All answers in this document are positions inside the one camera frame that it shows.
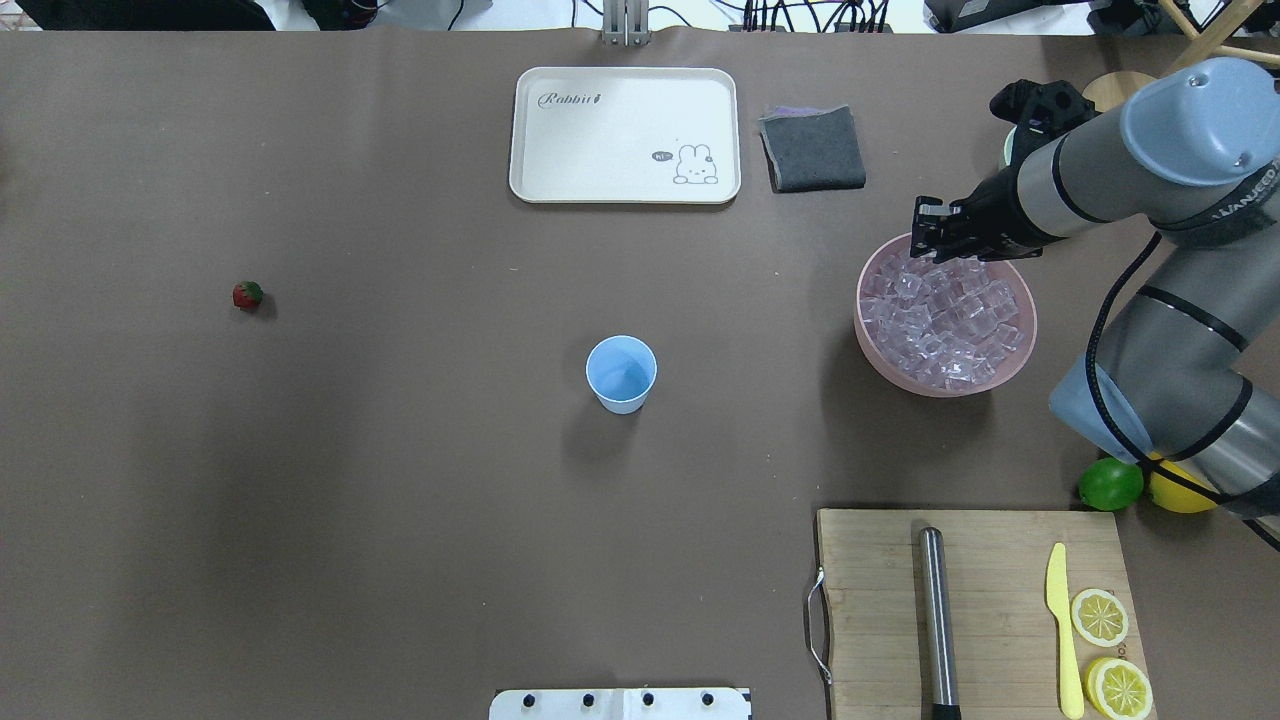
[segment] bunny illustration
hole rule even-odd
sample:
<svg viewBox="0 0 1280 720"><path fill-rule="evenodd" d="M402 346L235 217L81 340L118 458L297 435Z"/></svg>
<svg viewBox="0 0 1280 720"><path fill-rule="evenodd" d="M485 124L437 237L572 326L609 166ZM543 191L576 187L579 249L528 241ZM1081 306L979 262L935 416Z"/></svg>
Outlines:
<svg viewBox="0 0 1280 720"><path fill-rule="evenodd" d="M716 184L716 161L712 160L712 149L705 145L684 145L680 147L680 163L676 165L676 184Z"/></svg>

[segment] blue cup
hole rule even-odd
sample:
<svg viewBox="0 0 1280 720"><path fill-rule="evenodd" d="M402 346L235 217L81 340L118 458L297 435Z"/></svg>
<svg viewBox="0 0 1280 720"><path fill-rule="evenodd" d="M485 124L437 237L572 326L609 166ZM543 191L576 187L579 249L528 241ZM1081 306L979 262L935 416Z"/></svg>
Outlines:
<svg viewBox="0 0 1280 720"><path fill-rule="evenodd" d="M586 356L586 382L609 413L635 413L658 379L658 359L631 336L602 340Z"/></svg>

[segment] bowl of ice cubes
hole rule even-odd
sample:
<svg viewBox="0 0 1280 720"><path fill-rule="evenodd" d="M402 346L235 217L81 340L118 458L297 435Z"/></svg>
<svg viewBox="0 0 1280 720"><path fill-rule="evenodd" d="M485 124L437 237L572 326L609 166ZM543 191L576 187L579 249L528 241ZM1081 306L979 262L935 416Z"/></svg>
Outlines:
<svg viewBox="0 0 1280 720"><path fill-rule="evenodd" d="M884 379L959 397L1018 374L1036 345L1036 302L1007 261L911 258L911 236L877 250L858 278L858 345Z"/></svg>

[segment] strawberry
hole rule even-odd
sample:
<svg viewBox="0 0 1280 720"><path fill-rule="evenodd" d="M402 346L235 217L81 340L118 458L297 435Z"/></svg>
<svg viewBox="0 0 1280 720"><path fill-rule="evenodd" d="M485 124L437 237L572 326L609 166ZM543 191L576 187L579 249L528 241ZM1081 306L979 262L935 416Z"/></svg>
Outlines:
<svg viewBox="0 0 1280 720"><path fill-rule="evenodd" d="M262 304L262 286L253 281L236 283L232 288L232 302L241 310L255 310Z"/></svg>

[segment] pink bowl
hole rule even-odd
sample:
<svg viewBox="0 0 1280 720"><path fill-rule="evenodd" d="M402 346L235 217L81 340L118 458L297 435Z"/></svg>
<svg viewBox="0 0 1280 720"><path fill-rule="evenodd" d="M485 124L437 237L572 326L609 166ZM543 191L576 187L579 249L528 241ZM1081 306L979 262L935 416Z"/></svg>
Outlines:
<svg viewBox="0 0 1280 720"><path fill-rule="evenodd" d="M867 264L863 265L861 274L858 275L858 297L870 297L865 292L867 282L872 275L876 274L876 269L884 264L884 258L887 255L895 255L906 250L911 243L910 234L900 234L893 240L886 242L872 254ZM878 347L876 347L876 341L868 334L865 318L863 318L861 304L854 302L858 309L858 322L854 323L854 329L858 333L858 346L863 348L863 355L867 355L867 360L870 361L872 366L876 368L884 379L896 384L897 387L914 392L915 395L923 395L925 397L961 397L965 395L977 395L979 392L986 392L993 387L1004 384L1009 378L1018 374L1018 370L1023 369L1027 364L1027 359L1032 355L1032 348L1036 347L1036 301L1032 300L1032 291L1027 287L1027 281L1023 275L1014 269L1014 265L1007 261L987 263L987 273L995 279L1004 279L1009 282L1009 287L1014 291L1014 301L1018 304L1018 315L1012 318L1010 324L1021 332L1027 333L1023 338L1023 343L1005 357L1005 361L996 368L996 375L988 382L980 386L972 386L964 389L946 389L933 386L924 384L915 378L908 375L902 370L899 370L892 363L881 355Z"/></svg>

